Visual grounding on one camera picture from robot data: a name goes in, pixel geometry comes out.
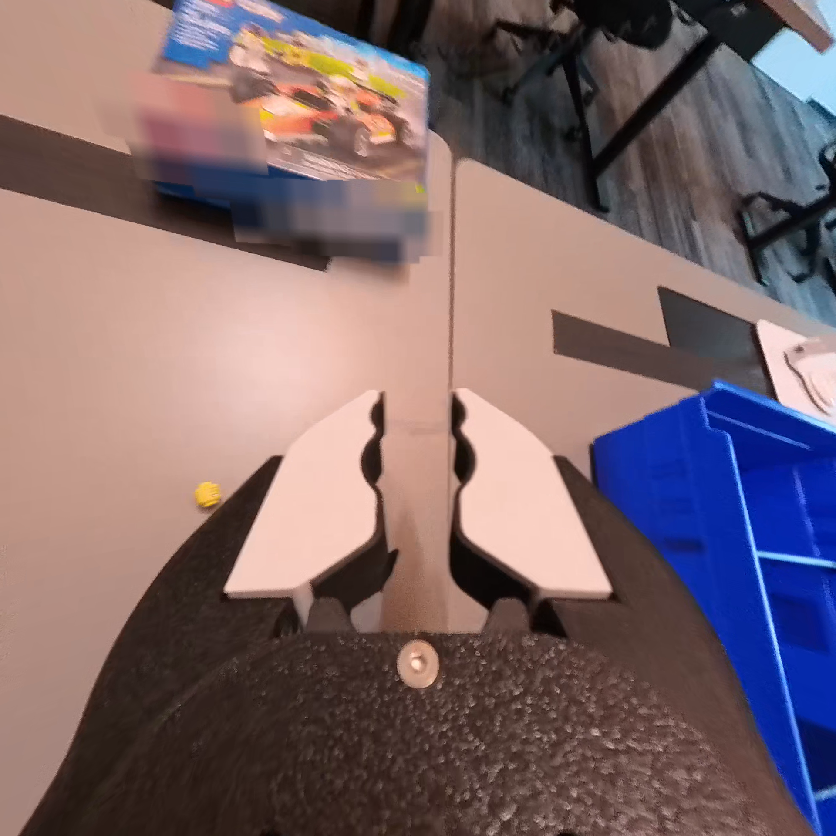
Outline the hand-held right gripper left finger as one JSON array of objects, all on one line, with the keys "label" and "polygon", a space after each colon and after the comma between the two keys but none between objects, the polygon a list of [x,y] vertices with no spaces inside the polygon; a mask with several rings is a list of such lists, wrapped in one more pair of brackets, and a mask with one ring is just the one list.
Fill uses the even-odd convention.
[{"label": "hand-held right gripper left finger", "polygon": [[318,600],[350,615],[380,593],[397,552],[379,487],[384,393],[368,390],[311,425],[281,458],[224,584],[230,600]]}]

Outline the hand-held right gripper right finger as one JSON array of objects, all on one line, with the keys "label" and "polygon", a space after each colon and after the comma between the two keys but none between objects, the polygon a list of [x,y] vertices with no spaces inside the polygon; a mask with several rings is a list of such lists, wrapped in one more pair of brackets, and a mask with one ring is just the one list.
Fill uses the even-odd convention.
[{"label": "hand-held right gripper right finger", "polygon": [[475,600],[606,600],[612,585],[549,448],[469,389],[452,394],[451,572]]}]

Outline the blue lego set box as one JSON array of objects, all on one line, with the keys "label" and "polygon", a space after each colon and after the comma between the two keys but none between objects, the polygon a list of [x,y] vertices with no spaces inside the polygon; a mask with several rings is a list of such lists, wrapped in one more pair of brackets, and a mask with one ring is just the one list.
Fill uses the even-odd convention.
[{"label": "blue lego set box", "polygon": [[256,116],[272,178],[425,186],[429,73],[271,2],[175,2],[152,70]]}]

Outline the blue plastic bin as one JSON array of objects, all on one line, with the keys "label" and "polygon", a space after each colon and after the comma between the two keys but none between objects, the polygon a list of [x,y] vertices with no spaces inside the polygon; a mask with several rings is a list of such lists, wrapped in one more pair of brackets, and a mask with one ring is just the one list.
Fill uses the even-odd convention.
[{"label": "blue plastic bin", "polygon": [[598,437],[593,465],[711,623],[800,811],[834,834],[834,428],[716,381]]}]

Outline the white stand base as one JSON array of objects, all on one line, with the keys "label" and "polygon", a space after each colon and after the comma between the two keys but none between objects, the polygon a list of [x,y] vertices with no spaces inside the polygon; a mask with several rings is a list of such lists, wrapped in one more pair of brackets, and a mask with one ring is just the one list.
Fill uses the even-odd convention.
[{"label": "white stand base", "polygon": [[755,324],[776,400],[835,426],[835,335],[804,337],[768,320]]}]

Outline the black office chair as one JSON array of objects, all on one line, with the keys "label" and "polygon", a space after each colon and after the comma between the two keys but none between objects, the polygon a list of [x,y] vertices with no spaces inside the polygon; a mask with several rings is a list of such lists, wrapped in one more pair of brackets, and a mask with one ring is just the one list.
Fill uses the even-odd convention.
[{"label": "black office chair", "polygon": [[502,91],[500,99],[505,104],[537,76],[549,77],[559,67],[566,76],[570,69],[578,71],[580,54],[597,33],[611,41],[655,50],[667,40],[673,23],[667,1],[558,1],[549,2],[549,9],[553,15],[570,12],[575,18],[573,26],[561,32],[554,27],[497,19],[483,36],[482,42],[487,44],[502,32],[533,41],[540,49],[538,60]]},{"label": "black office chair", "polygon": [[[803,233],[804,244],[799,256],[806,260],[806,270],[791,276],[796,284],[802,284],[814,276],[826,279],[834,289],[834,229],[835,229],[835,142],[830,141],[819,152],[819,165],[826,183],[819,187],[821,196],[801,204],[766,192],[755,192],[741,199],[737,218],[742,242],[747,250],[749,263],[757,283],[768,287],[768,278],[762,268],[762,253],[792,235]],[[750,218],[752,206],[762,203],[779,219],[758,231],[753,230]]]}]

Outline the wooden desk black legs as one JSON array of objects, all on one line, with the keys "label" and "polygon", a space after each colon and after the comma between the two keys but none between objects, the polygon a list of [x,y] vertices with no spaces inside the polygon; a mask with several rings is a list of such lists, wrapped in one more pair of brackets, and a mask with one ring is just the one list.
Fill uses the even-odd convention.
[{"label": "wooden desk black legs", "polygon": [[601,175],[700,73],[719,47],[730,47],[740,57],[750,60],[783,29],[800,36],[819,54],[834,46],[834,31],[820,10],[819,2],[678,1],[670,4],[673,16],[674,11],[683,12],[702,26],[705,33],[598,152],[592,149],[580,89],[580,61],[579,70],[570,69],[569,76],[563,69],[578,120],[574,136],[580,146],[586,195],[597,212],[608,212],[600,196]]}]

